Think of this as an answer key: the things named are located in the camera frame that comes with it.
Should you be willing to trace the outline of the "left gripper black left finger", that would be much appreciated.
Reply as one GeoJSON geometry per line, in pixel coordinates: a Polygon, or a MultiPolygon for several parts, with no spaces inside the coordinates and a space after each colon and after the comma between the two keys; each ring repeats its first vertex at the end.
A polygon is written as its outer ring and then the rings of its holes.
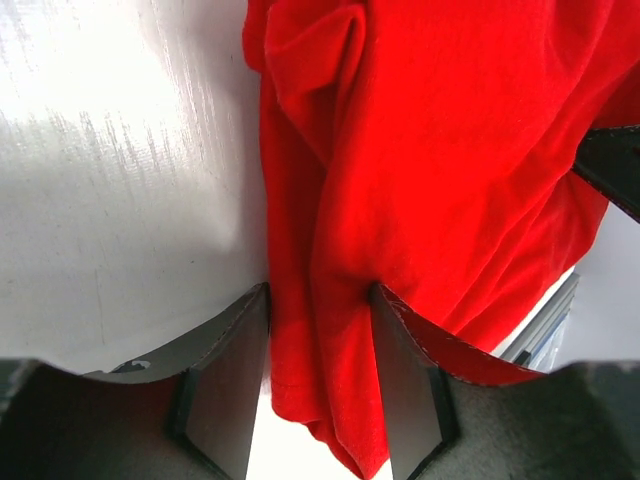
{"type": "Polygon", "coordinates": [[[269,289],[111,372],[1,362],[5,479],[242,479],[269,336],[269,289]]]}

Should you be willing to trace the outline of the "red t shirt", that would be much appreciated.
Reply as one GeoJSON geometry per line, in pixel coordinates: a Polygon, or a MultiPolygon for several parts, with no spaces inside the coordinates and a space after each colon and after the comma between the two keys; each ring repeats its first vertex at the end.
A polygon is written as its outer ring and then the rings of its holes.
{"type": "Polygon", "coordinates": [[[272,405],[362,479],[388,459],[367,296],[493,350],[591,248],[571,170],[639,120],[635,1],[252,1],[272,405]]]}

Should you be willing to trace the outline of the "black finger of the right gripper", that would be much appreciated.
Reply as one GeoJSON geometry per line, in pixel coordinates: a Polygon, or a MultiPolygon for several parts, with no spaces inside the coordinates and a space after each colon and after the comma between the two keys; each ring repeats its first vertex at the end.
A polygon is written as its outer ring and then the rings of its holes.
{"type": "Polygon", "coordinates": [[[592,129],[580,142],[572,170],[639,222],[639,126],[592,129]]]}

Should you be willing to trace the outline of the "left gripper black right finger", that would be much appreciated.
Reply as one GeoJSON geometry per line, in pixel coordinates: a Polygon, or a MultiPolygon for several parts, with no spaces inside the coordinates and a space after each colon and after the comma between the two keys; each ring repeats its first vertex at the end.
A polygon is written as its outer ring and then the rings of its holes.
{"type": "Polygon", "coordinates": [[[370,293],[375,358],[397,479],[635,479],[639,365],[548,374],[501,360],[370,293]]]}

